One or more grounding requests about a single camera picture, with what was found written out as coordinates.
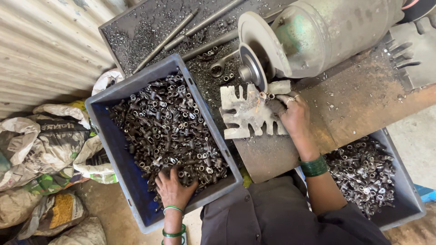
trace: woman's right hand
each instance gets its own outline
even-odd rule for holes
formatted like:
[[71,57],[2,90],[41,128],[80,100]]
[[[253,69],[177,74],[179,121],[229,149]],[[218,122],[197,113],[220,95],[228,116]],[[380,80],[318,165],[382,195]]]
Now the woman's right hand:
[[297,92],[292,91],[290,95],[276,95],[277,100],[268,101],[268,105],[280,117],[301,160],[313,161],[320,156],[320,153],[310,132],[309,106]]
[[170,170],[170,177],[164,171],[160,171],[155,179],[157,184],[157,192],[162,198],[163,207],[175,206],[184,210],[189,199],[198,187],[198,181],[194,180],[189,187],[184,187],[179,182],[177,168],[173,167]]

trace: woman's left hand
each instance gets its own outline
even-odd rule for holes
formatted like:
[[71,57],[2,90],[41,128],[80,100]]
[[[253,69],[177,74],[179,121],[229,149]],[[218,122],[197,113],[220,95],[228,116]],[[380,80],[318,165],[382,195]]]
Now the woman's left hand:
[[194,180],[189,187],[182,186],[179,182],[176,167],[170,170],[170,178],[163,171],[160,171],[155,182],[157,192],[162,198],[163,207],[175,206],[181,210],[185,209],[189,199],[198,187],[197,180]]

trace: corrugated wall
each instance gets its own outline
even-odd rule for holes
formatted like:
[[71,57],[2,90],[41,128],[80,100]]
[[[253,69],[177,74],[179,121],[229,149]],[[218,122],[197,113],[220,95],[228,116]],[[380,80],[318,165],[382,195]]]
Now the corrugated wall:
[[139,0],[0,0],[0,118],[87,98],[114,68],[98,27]]

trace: shirt sleeve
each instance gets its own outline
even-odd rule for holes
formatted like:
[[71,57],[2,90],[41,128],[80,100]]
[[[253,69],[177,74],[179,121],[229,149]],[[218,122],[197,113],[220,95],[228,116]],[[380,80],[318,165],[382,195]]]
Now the shirt sleeve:
[[356,204],[349,203],[339,210],[320,214],[317,219],[320,237],[330,237],[333,233],[359,241],[359,244],[391,244],[380,229],[361,214]]

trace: green bangle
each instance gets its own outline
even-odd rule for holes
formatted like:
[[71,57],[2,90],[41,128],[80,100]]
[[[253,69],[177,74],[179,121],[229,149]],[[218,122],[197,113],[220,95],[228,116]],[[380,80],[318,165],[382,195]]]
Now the green bangle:
[[162,229],[162,235],[164,237],[178,237],[178,236],[183,235],[183,233],[185,233],[185,231],[186,231],[186,225],[182,224],[182,231],[181,232],[176,233],[176,234],[168,234],[164,231],[164,229]]
[[185,237],[182,236],[182,245],[185,244]]
[[185,218],[185,213],[181,210],[181,209],[179,209],[178,207],[175,207],[175,206],[168,206],[168,207],[166,207],[166,208],[164,208],[163,209],[163,214],[165,215],[165,210],[167,209],[167,208],[173,208],[173,209],[177,209],[178,211],[180,211],[181,213],[182,213],[182,219],[183,218]]
[[302,162],[301,158],[298,158],[301,166],[301,170],[306,177],[315,177],[322,175],[328,171],[327,162],[322,155],[318,159],[310,162]]

